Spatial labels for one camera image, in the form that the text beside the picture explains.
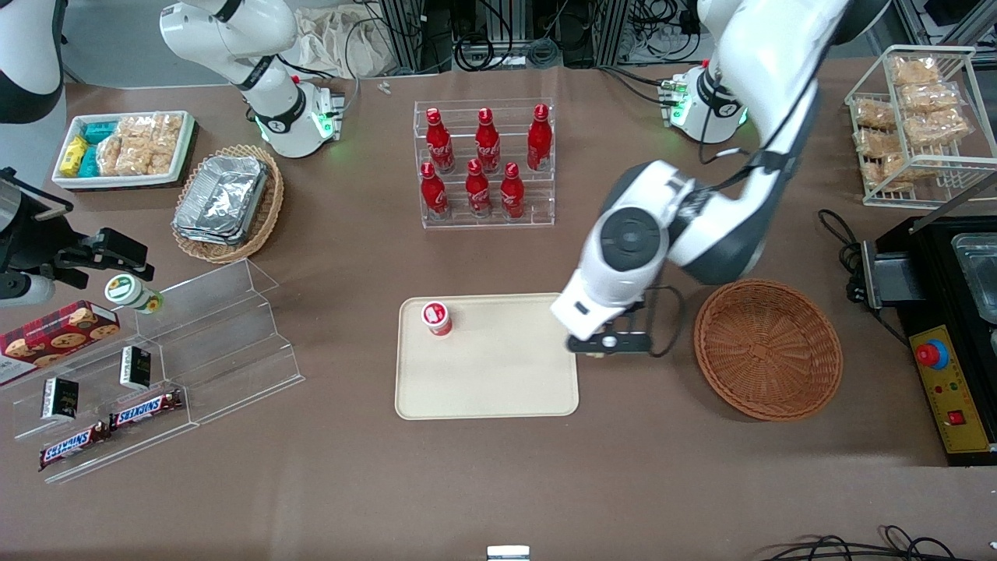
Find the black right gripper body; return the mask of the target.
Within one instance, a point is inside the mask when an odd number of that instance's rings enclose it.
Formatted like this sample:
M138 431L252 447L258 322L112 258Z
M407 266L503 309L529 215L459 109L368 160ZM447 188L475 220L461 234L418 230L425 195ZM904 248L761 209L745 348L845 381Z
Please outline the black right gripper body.
M1 305L36 305L50 301L65 269L60 252L79 241L65 216L72 203L16 178L5 168L2 181Z

